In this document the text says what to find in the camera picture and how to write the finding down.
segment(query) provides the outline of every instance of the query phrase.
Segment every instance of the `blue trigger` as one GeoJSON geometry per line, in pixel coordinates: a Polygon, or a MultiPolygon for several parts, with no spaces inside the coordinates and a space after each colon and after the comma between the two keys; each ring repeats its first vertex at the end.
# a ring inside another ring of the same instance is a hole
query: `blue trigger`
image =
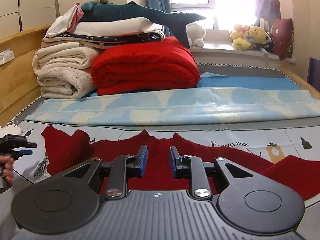
{"type": "Polygon", "coordinates": [[[141,165],[140,165],[140,176],[144,176],[144,172],[146,171],[147,166],[147,160],[148,160],[148,149],[147,147],[144,147],[143,152],[141,154],[141,165]]]}
{"type": "Polygon", "coordinates": [[[172,149],[170,148],[170,166],[171,166],[171,172],[174,178],[177,177],[177,164],[176,164],[176,159],[174,157],[174,153],[172,151],[172,149]]]}
{"type": "Polygon", "coordinates": [[[33,154],[32,150],[20,150],[20,151],[18,151],[18,153],[20,153],[22,155],[31,155],[31,154],[33,154]]]}

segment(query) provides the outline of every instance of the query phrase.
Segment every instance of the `red knit sweater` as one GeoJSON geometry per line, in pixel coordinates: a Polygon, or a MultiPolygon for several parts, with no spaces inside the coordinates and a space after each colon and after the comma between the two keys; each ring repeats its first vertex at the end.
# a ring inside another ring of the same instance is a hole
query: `red knit sweater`
{"type": "MultiPolygon", "coordinates": [[[[135,155],[141,145],[148,147],[148,163],[141,179],[128,181],[128,189],[170,190],[188,189],[188,180],[174,179],[169,165],[169,148],[177,147],[180,155],[194,155],[204,162],[214,162],[217,157],[225,157],[252,171],[278,181],[297,191],[304,200],[320,193],[320,186],[313,181],[320,180],[320,162],[306,161],[289,155],[277,164],[254,154],[229,147],[207,147],[185,140],[175,133],[170,139],[157,139],[147,131],[120,141],[101,140],[89,143],[89,136],[77,130],[69,136],[61,130],[48,126],[42,132],[49,159],[47,171],[57,174],[91,157],[101,157],[104,162],[113,161],[124,154],[135,155]]],[[[215,194],[212,180],[209,180],[215,194]]]]}

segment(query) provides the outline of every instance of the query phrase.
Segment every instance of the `wooden bed frame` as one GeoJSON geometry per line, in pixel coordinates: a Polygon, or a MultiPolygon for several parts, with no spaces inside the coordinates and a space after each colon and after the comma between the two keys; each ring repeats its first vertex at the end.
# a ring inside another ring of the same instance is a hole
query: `wooden bed frame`
{"type": "MultiPolygon", "coordinates": [[[[40,48],[42,38],[50,25],[23,31],[0,40],[0,52],[13,50],[15,59],[0,66],[0,126],[5,126],[21,110],[36,100],[40,87],[32,70],[32,60],[40,48]]],[[[297,85],[310,91],[320,100],[320,93],[289,69],[280,69],[297,85]]]]}

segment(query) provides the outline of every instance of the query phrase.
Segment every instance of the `dark green plush shark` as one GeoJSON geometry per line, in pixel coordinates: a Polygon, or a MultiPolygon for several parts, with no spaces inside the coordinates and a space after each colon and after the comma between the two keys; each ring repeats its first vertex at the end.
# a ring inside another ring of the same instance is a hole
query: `dark green plush shark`
{"type": "Polygon", "coordinates": [[[187,48],[189,48],[189,42],[186,25],[205,19],[196,13],[165,13],[138,5],[133,1],[121,5],[87,2],[81,5],[81,8],[84,11],[84,16],[80,22],[114,22],[136,17],[147,18],[153,23],[167,26],[171,33],[187,48]]]}

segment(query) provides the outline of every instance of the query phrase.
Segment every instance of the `human hand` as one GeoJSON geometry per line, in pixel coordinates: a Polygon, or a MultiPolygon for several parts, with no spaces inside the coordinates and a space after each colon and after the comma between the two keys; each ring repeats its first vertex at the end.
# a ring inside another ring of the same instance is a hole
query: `human hand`
{"type": "Polygon", "coordinates": [[[3,170],[3,177],[5,177],[5,180],[8,182],[8,184],[12,185],[13,182],[13,158],[10,156],[2,156],[0,155],[0,163],[5,164],[4,170],[3,170]]]}

